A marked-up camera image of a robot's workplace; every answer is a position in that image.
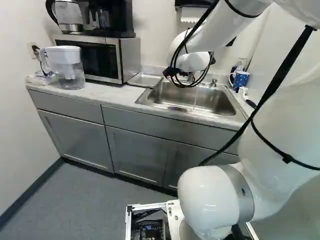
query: sink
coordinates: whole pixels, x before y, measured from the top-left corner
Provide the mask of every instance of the sink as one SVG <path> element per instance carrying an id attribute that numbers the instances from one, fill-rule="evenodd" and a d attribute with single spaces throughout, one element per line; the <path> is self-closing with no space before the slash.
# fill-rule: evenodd
<path id="1" fill-rule="evenodd" d="M 219 84 L 179 88 L 164 78 L 153 89 L 146 89 L 135 103 L 206 117 L 220 115 L 241 120 L 244 117 L 228 88 Z"/>

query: mug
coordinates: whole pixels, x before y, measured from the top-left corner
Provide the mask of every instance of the mug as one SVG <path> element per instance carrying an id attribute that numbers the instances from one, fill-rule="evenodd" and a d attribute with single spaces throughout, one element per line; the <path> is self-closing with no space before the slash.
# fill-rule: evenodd
<path id="1" fill-rule="evenodd" d="M 233 83 L 231 83 L 231 79 L 230 79 L 231 75 L 234 78 Z M 230 73 L 229 83 L 232 86 L 233 90 L 237 92 L 240 87 L 246 86 L 249 80 L 249 76 L 250 76 L 250 73 L 247 71 L 236 71 L 236 72 Z"/>

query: gray carpet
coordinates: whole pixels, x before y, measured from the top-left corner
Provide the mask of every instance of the gray carpet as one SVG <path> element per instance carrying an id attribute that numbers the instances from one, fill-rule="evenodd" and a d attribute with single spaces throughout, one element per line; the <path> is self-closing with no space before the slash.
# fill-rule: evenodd
<path id="1" fill-rule="evenodd" d="M 0 232 L 0 240 L 124 240 L 128 204 L 174 197 L 64 164 Z"/>

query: baseboard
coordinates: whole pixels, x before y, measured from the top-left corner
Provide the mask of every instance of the baseboard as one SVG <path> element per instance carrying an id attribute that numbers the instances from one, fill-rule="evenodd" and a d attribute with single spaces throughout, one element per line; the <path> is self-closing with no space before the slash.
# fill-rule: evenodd
<path id="1" fill-rule="evenodd" d="M 117 174 L 117 173 L 110 173 L 110 172 L 107 172 L 105 170 L 101 170 L 101 169 L 95 168 L 94 166 L 89 166 L 89 165 L 86 165 L 84 163 L 81 163 L 81 162 L 78 162 L 78 161 L 74 161 L 74 160 L 70 160 L 70 159 L 67 159 L 67 158 L 64 158 L 64 161 L 66 163 L 68 163 L 68 164 L 77 166 L 77 167 L 82 168 L 82 169 L 86 169 L 88 171 L 91 171 L 93 173 L 106 176 L 108 178 L 116 178 L 116 179 L 119 179 L 121 181 L 130 183 L 130 184 L 134 184 L 134 185 L 138 185 L 140 187 L 143 187 L 143 188 L 146 188 L 146 189 L 150 189 L 150 190 L 153 190 L 153 191 L 157 191 L 157 192 L 160 192 L 160 193 L 163 193 L 163 194 L 167 194 L 167 195 L 170 195 L 170 196 L 175 197 L 175 198 L 178 197 L 177 191 L 174 191 L 174 190 L 169 190 L 169 189 L 166 189 L 166 188 L 163 188 L 163 187 L 160 187 L 160 186 L 155 186 L 155 185 L 152 185 L 150 183 L 147 183 L 147 182 L 144 182 L 144 181 L 140 181 L 140 180 L 137 180 L 137 179 L 133 179 L 133 178 L 128 177 L 128 176 L 123 176 L 123 175 L 120 175 L 120 174 Z"/>
<path id="2" fill-rule="evenodd" d="M 64 164 L 59 158 L 0 216 L 0 231 L 9 220 L 21 209 L 28 199 Z"/>

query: microwave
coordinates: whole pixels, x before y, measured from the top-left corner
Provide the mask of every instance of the microwave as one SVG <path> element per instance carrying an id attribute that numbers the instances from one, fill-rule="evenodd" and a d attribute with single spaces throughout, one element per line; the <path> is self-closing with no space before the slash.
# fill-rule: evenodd
<path id="1" fill-rule="evenodd" d="M 52 35 L 57 46 L 78 46 L 86 79 L 124 84 L 141 71 L 139 38 Z"/>

